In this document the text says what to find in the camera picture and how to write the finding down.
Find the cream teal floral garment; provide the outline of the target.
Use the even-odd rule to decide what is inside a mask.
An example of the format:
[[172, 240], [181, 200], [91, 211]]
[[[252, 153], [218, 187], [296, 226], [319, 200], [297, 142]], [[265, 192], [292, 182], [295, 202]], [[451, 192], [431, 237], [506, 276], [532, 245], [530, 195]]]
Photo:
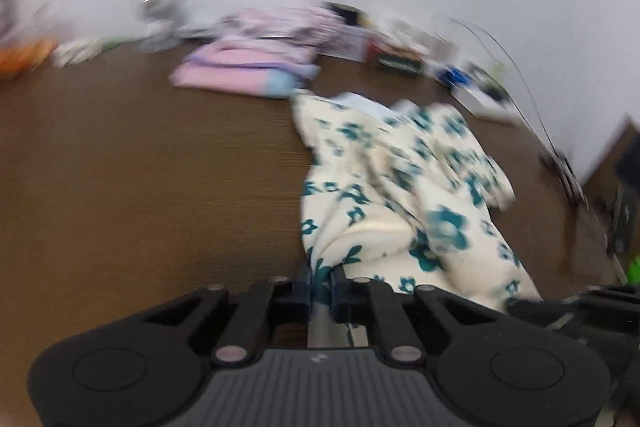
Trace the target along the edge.
[[491, 220], [514, 202], [512, 185], [457, 109], [398, 113], [298, 91], [292, 116], [311, 155], [300, 198], [314, 283], [310, 347], [367, 342], [362, 326], [331, 315], [336, 271], [405, 295], [432, 285], [499, 311], [513, 297], [539, 298]]

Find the green plastic object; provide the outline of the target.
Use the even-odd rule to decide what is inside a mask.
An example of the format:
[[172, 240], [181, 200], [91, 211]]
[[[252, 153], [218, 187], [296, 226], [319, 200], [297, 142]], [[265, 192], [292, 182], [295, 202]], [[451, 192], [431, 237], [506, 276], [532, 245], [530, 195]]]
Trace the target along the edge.
[[628, 284], [639, 285], [640, 284], [640, 256], [634, 257], [626, 272], [626, 280]]

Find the blue toy car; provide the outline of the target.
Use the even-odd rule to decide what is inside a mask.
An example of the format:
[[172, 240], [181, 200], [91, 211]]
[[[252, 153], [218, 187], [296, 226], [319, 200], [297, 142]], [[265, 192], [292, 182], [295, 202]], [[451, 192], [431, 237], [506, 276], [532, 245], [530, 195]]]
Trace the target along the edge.
[[439, 67], [435, 78], [448, 89], [458, 86], [471, 86], [472, 84], [472, 79], [469, 75], [466, 75], [461, 69], [451, 65], [442, 65], [442, 67]]

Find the white small power strip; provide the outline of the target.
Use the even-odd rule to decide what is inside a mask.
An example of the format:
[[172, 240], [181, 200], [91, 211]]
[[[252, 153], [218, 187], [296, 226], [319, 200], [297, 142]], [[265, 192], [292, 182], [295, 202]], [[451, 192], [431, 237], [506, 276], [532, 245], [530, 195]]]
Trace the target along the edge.
[[57, 68], [78, 65], [97, 57], [103, 49], [100, 39], [77, 39], [64, 42], [52, 53], [52, 63]]

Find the pink blue folded garment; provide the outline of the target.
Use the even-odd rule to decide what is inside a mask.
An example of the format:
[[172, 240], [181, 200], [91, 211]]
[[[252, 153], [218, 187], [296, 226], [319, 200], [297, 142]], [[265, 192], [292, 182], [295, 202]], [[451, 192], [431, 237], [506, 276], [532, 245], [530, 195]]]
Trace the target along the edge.
[[314, 54], [290, 47], [261, 48], [226, 42], [200, 46], [169, 76], [176, 88], [201, 89], [256, 98], [288, 98], [318, 76]]

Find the dark green tissue box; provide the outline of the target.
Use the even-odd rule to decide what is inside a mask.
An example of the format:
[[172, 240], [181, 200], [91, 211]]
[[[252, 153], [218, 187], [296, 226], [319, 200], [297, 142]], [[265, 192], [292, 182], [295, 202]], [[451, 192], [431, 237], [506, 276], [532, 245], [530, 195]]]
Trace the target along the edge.
[[409, 49], [391, 46], [380, 39], [368, 42], [367, 63], [378, 69], [397, 72], [410, 78], [424, 75], [423, 57]]

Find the clear box of oranges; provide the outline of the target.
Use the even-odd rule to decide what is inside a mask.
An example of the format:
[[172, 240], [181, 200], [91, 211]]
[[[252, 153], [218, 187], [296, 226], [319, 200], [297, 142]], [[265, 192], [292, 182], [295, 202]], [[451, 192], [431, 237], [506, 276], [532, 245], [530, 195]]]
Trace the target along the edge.
[[39, 39], [23, 43], [2, 44], [0, 77], [15, 78], [40, 66], [58, 47], [58, 40]]

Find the white tin box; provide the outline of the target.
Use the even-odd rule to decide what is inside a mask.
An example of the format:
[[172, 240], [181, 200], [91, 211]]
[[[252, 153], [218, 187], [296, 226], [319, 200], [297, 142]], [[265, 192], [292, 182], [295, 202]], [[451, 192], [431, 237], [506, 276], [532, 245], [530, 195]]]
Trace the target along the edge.
[[319, 54], [364, 63], [367, 60], [371, 36], [372, 31], [369, 28], [343, 25], [335, 38], [320, 46]]

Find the white round robot toy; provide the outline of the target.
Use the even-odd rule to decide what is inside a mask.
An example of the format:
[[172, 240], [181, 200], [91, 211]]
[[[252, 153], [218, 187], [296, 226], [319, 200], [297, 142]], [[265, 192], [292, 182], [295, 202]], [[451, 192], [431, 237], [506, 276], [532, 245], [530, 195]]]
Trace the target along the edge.
[[137, 0], [138, 14], [145, 24], [145, 36], [140, 48], [146, 53], [174, 48], [179, 40], [176, 30], [179, 21], [178, 0]]

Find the pink floral folded garment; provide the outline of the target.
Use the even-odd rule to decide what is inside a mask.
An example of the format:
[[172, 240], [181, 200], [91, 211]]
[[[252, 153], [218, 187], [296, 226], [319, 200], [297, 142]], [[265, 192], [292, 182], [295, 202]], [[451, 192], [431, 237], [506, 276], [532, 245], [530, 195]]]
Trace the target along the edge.
[[276, 40], [293, 46], [323, 46], [338, 36], [344, 18], [317, 5], [246, 9], [223, 17], [220, 38]]

